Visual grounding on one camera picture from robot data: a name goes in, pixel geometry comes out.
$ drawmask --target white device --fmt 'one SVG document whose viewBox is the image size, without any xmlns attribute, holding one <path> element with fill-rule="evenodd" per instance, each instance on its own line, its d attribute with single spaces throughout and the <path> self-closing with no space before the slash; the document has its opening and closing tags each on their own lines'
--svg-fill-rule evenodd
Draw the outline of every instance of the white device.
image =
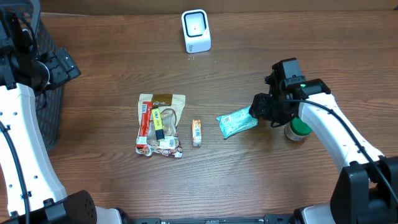
<svg viewBox="0 0 398 224">
<path fill-rule="evenodd" d="M 181 21 L 187 52 L 210 50 L 211 37 L 207 13 L 201 9 L 186 11 L 182 14 Z"/>
</svg>

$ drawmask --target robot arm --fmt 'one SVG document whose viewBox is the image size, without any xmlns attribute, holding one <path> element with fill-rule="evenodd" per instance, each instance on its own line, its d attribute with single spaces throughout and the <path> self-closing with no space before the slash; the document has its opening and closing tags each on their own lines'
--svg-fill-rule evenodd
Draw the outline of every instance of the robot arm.
<svg viewBox="0 0 398 224">
<path fill-rule="evenodd" d="M 365 147 L 373 161 L 378 161 L 379 156 L 383 156 L 383 154 L 370 145 L 370 143 L 358 133 L 350 121 L 348 121 L 336 104 L 332 94 L 318 93 L 308 96 L 307 100 L 333 109 L 333 111 L 349 126 L 350 130 L 352 130 L 356 138 Z M 343 167 L 349 166 L 350 162 L 356 161 L 359 164 L 367 164 L 369 162 L 364 155 L 358 151 L 358 147 L 353 142 L 351 136 L 332 114 L 328 114 L 327 111 L 308 103 L 300 103 L 298 107 L 298 116 L 304 123 L 309 125 L 317 135 L 318 139 L 322 142 L 335 162 L 339 173 Z"/>
<path fill-rule="evenodd" d="M 122 224 L 128 218 L 123 211 L 95 206 L 84 190 L 68 196 L 55 175 L 37 123 L 35 95 L 80 71 L 65 49 L 38 55 L 32 44 L 16 15 L 0 10 L 0 164 L 11 216 L 4 223 Z"/>
<path fill-rule="evenodd" d="M 306 81 L 295 58 L 272 66 L 266 83 L 269 94 L 254 97 L 250 114 L 271 121 L 272 127 L 294 117 L 302 119 L 340 173 L 330 203 L 300 208 L 294 213 L 296 220 L 305 224 L 397 223 L 398 158 L 387 159 L 370 145 L 341 112 L 330 89 L 321 80 Z M 377 187 L 369 189 L 369 181 Z"/>
<path fill-rule="evenodd" d="M 8 133 L 16 148 L 30 195 L 30 209 L 42 208 L 43 201 L 49 198 L 54 202 L 64 199 L 67 193 L 55 175 L 40 134 L 33 89 L 19 83 L 17 88 L 12 90 L 1 86 L 0 96 L 0 120 L 5 126 L 9 126 Z M 3 136 L 0 136 L 0 148 L 0 163 L 7 185 L 9 213 L 11 215 L 12 212 L 17 212 L 23 215 L 25 208 L 18 174 Z"/>
</svg>

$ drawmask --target food package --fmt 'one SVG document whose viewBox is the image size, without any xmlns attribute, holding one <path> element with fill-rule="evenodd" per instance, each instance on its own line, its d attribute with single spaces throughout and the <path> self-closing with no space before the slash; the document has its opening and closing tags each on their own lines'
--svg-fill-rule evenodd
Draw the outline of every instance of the food package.
<svg viewBox="0 0 398 224">
<path fill-rule="evenodd" d="M 200 120 L 192 121 L 192 144 L 193 144 L 193 146 L 196 146 L 196 147 L 201 146 L 201 121 Z"/>
<path fill-rule="evenodd" d="M 220 129 L 224 135 L 224 139 L 238 132 L 257 126 L 258 119 L 253 118 L 249 114 L 250 106 L 238 110 L 229 115 L 219 116 L 217 120 L 220 122 Z"/>
<path fill-rule="evenodd" d="M 182 147 L 178 138 L 177 125 L 184 106 L 184 95 L 141 94 L 138 101 L 140 130 L 136 141 L 136 152 L 146 156 L 151 156 L 155 152 L 164 156 L 181 158 Z M 164 139 L 161 141 L 156 138 L 154 119 L 150 112 L 152 108 L 158 108 L 160 111 L 164 133 Z"/>
</svg>

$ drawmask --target bottle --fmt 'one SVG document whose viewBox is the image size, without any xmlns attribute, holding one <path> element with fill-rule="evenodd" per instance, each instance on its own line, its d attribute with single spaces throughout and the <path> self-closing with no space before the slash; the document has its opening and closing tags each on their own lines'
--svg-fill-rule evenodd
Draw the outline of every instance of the bottle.
<svg viewBox="0 0 398 224">
<path fill-rule="evenodd" d="M 286 136 L 293 141 L 300 141 L 312 132 L 312 129 L 300 118 L 294 118 L 285 125 Z"/>
</svg>

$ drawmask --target red label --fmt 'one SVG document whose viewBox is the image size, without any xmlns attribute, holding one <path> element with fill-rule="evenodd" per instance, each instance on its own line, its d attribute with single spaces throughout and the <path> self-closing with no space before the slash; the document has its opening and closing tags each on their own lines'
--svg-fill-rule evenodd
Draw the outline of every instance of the red label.
<svg viewBox="0 0 398 224">
<path fill-rule="evenodd" d="M 139 129 L 139 135 L 137 140 L 137 148 L 143 148 L 147 145 L 150 111 L 152 107 L 153 104 L 151 101 L 142 102 L 142 118 L 141 118 L 141 127 Z"/>
</svg>

